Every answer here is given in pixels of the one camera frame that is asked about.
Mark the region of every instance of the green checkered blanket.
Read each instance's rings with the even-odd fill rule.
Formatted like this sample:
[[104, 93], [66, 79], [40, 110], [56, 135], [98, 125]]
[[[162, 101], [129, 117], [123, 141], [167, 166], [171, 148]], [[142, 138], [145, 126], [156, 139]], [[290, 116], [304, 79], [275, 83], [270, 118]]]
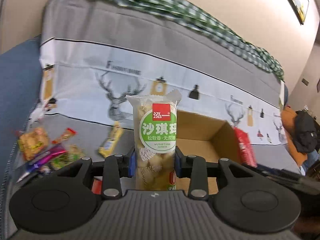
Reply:
[[194, 30], [225, 47], [258, 68], [273, 72], [283, 80], [284, 71], [280, 63], [265, 49], [254, 46], [237, 35], [228, 26], [187, 0], [108, 0], [155, 16], [164, 17], [186, 28]]

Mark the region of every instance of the snack package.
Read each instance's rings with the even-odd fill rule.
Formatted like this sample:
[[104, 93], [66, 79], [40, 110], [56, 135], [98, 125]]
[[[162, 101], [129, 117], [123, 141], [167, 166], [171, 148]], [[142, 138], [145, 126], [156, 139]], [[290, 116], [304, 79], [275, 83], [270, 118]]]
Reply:
[[75, 136], [77, 133], [76, 131], [72, 130], [71, 128], [66, 128], [62, 135], [60, 135], [58, 138], [55, 138], [51, 143], [52, 144], [58, 144], [63, 141], [68, 140], [70, 137]]
[[257, 167], [256, 157], [254, 155], [248, 134], [239, 128], [234, 127], [236, 137], [239, 143], [239, 156], [242, 163], [246, 163], [252, 167]]
[[31, 173], [37, 171], [42, 166], [46, 165], [49, 161], [51, 161], [54, 158], [57, 158], [58, 156], [64, 154], [67, 152], [67, 150], [61, 145], [57, 144], [53, 147], [51, 147], [49, 150], [47, 150], [47, 154], [44, 155], [43, 158], [39, 159], [38, 161], [34, 162], [28, 162], [26, 163], [26, 171], [23, 173], [17, 182], [22, 181], [25, 177], [28, 177]]
[[48, 146], [48, 134], [43, 127], [36, 127], [19, 137], [18, 144], [27, 161], [32, 160], [36, 154]]
[[95, 194], [101, 195], [102, 181], [94, 178], [91, 191]]
[[67, 149], [68, 152], [51, 161], [51, 165], [56, 171], [84, 157], [83, 151], [75, 144], [69, 145]]
[[175, 190], [178, 90], [166, 96], [126, 96], [133, 107], [136, 189]]
[[111, 155], [122, 133], [123, 130], [120, 127], [119, 122], [115, 121], [112, 131], [110, 132], [107, 140], [103, 143], [103, 147], [99, 148], [99, 153], [104, 157]]

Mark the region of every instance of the colorful candy wrapper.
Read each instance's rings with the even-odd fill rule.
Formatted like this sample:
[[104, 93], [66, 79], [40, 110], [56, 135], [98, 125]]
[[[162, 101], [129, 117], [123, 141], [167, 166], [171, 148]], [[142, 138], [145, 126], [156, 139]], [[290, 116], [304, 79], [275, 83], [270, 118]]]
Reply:
[[46, 154], [43, 158], [41, 158], [37, 162], [35, 162], [33, 164], [26, 163], [26, 166], [27, 166], [26, 171], [22, 176], [20, 176], [20, 178], [18, 179], [17, 182], [20, 182], [21, 180], [23, 180], [25, 177], [27, 177], [32, 172], [38, 170], [39, 168], [41, 168], [42, 166], [47, 164], [52, 159], [66, 153], [67, 151], [61, 144], [57, 144], [57, 145], [53, 146], [52, 148], [50, 148], [47, 152], [49, 152], [49, 153]]
[[84, 153], [77, 145], [72, 144], [68, 147], [68, 152], [51, 161], [51, 165], [55, 170], [59, 170], [76, 160], [84, 157]]

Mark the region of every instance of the black circular pad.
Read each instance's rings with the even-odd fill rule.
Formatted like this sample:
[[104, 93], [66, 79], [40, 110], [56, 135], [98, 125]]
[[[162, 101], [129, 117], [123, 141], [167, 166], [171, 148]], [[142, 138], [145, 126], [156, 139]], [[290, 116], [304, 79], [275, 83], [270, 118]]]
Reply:
[[42, 211], [55, 211], [64, 208], [69, 201], [69, 195], [63, 191], [43, 190], [33, 197], [32, 204]]
[[215, 195], [213, 207], [227, 224], [255, 234], [290, 229], [301, 210], [292, 191], [258, 174], [229, 179]]
[[253, 211], [267, 212], [278, 205], [278, 199], [269, 192], [255, 190], [249, 191], [241, 197], [242, 204]]
[[76, 178], [51, 177], [18, 190], [9, 204], [17, 227], [47, 234], [87, 222], [97, 207], [95, 195]]

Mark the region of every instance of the orange cushion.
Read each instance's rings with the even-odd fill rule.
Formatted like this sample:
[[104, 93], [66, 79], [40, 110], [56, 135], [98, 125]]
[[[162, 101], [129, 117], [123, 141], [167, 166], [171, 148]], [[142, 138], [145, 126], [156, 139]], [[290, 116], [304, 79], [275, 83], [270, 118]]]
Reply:
[[304, 161], [308, 159], [308, 156], [305, 153], [300, 153], [297, 151], [296, 147], [292, 142], [291, 135], [286, 130], [285, 130], [285, 135], [287, 136], [287, 140], [288, 140], [289, 153], [291, 157], [294, 159], [294, 161], [296, 162], [296, 164], [300, 167], [304, 163]]
[[297, 116], [296, 112], [287, 106], [281, 112], [281, 121], [282, 121], [283, 127], [291, 135], [294, 134], [294, 118], [296, 116]]

